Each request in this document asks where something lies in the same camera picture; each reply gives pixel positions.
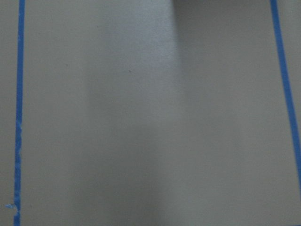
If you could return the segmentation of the blue floor tape grid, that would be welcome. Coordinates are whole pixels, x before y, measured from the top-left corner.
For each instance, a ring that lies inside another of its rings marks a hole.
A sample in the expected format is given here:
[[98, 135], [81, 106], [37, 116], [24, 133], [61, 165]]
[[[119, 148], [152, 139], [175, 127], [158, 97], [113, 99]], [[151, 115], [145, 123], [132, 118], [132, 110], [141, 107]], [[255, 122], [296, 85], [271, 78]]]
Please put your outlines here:
[[298, 0], [3, 0], [15, 226], [298, 226]]

